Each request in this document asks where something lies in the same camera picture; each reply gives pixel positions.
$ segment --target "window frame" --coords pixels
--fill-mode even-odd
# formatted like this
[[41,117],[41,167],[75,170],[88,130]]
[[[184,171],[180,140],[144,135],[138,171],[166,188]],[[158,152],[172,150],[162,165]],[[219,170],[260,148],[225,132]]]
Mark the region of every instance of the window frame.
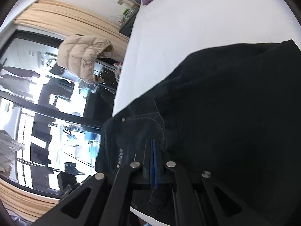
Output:
[[[54,38],[51,36],[47,36],[47,35],[43,35],[43,34],[39,34],[39,33],[35,33],[35,32],[15,30],[14,33],[9,37],[9,39],[4,43],[4,45],[0,49],[0,58],[2,58],[2,56],[4,55],[4,53],[6,52],[6,50],[8,49],[8,47],[10,46],[10,44],[12,43],[12,41],[15,38],[29,40],[29,41],[36,42],[36,43],[41,43],[41,44],[51,46],[54,48],[58,48],[63,41],[58,38]],[[76,115],[72,115],[72,114],[67,114],[64,112],[60,112],[58,110],[54,110],[54,109],[45,107],[45,106],[37,105],[37,104],[27,101],[24,98],[11,95],[7,92],[0,91],[0,97],[13,102],[14,105],[16,105],[16,106],[19,106],[21,108],[26,108],[28,110],[34,111],[38,114],[45,115],[48,117],[61,119],[63,121],[76,123],[76,124],[80,124],[80,125],[83,125],[86,127],[92,127],[92,128],[96,128],[96,129],[100,129],[100,130],[103,125],[103,122],[101,122],[101,121],[96,121],[96,120],[92,120],[90,118],[84,118],[84,117],[80,117],[80,116],[76,116]],[[60,198],[60,195],[51,194],[51,193],[39,191],[36,189],[31,189],[31,188],[25,187],[23,185],[20,185],[14,181],[11,181],[9,178],[3,176],[2,174],[0,174],[0,179],[4,180],[5,182],[7,182],[19,189],[22,189],[24,191],[27,191],[27,192],[30,192],[33,194],[50,197],[50,198],[55,198],[55,199]]]

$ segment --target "black metal bracket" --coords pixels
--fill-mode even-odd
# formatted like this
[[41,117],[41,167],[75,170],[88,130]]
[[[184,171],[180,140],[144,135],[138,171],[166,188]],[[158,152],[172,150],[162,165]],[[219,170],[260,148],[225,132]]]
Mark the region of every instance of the black metal bracket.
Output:
[[188,172],[154,141],[116,174],[97,173],[32,226],[124,226],[133,190],[173,190],[177,226],[269,226],[209,172]]

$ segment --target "hanging laundry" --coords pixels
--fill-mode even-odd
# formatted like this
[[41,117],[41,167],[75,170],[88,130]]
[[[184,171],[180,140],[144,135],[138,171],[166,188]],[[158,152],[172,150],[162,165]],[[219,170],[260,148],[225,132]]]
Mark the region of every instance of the hanging laundry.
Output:
[[15,159],[15,151],[24,150],[25,145],[11,138],[5,130],[0,130],[0,171],[10,172]]
[[12,76],[12,75],[9,75],[9,74],[0,74],[0,76],[1,76],[2,78],[6,78],[6,79],[12,79],[12,80],[24,81],[24,82],[29,82],[30,84],[36,85],[35,82],[33,82],[32,80],[28,80],[28,79],[26,79],[26,78],[17,77],[17,76]]
[[4,66],[3,69],[10,73],[13,73],[16,76],[20,76],[20,77],[32,78],[32,77],[40,77],[41,76],[37,72],[35,72],[33,70],[28,70],[28,69],[15,68],[15,67],[11,67],[11,66]]
[[48,159],[48,156],[49,150],[34,143],[30,144],[30,161],[48,166],[48,164],[51,164],[51,160]]
[[70,83],[67,80],[59,79],[59,78],[51,78],[49,81],[54,84],[57,84],[58,86],[64,88],[67,91],[73,92],[74,83]]
[[79,174],[79,170],[76,169],[76,163],[65,162],[65,172],[77,176]]
[[33,98],[33,96],[29,94],[29,82],[0,78],[0,85],[17,95]]

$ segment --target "beige puffer jacket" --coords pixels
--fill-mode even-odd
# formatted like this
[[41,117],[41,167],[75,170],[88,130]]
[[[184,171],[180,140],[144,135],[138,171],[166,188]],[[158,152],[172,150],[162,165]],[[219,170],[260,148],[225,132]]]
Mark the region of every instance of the beige puffer jacket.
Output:
[[94,75],[94,63],[97,57],[109,57],[112,53],[113,45],[107,39],[73,35],[59,46],[58,65],[89,84],[98,83],[100,80]]

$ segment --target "window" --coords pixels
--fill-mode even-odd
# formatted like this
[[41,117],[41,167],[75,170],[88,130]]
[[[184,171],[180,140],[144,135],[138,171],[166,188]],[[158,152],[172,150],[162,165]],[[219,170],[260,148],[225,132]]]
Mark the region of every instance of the window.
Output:
[[0,62],[0,90],[38,105],[83,116],[86,104],[81,80],[57,65],[58,49],[15,38]]
[[0,50],[0,130],[25,145],[13,154],[6,176],[22,189],[55,198],[61,171],[77,182],[96,173],[101,126],[112,115],[110,108],[102,112],[105,102],[96,103],[99,95],[57,66],[60,43],[16,31]]
[[[2,106],[7,100],[1,98]],[[58,174],[66,171],[82,182],[94,175],[100,135],[85,131],[81,125],[18,107],[12,102],[9,117],[1,129],[25,145],[15,152],[9,178],[24,187],[59,195]]]

